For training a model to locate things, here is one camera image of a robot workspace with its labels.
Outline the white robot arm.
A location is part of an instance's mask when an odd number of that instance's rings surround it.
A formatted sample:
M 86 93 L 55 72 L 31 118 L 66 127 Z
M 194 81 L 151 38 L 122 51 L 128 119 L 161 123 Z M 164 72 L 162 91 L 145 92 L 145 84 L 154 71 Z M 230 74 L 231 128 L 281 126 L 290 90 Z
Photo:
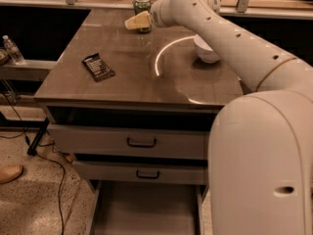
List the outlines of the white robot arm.
M 157 0 L 129 29 L 182 25 L 249 88 L 209 134 L 213 235 L 312 235 L 313 68 L 217 13 L 219 0 Z

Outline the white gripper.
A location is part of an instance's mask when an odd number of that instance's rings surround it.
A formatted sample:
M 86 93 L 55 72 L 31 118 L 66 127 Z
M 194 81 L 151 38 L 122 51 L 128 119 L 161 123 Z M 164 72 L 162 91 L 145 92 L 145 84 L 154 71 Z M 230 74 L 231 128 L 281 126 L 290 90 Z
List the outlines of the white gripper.
M 151 7 L 151 13 L 143 11 L 131 17 L 125 21 L 125 27 L 129 30 L 149 28 L 153 23 L 157 27 L 174 26 L 175 21 L 171 13 L 170 2 L 171 0 L 157 0 Z

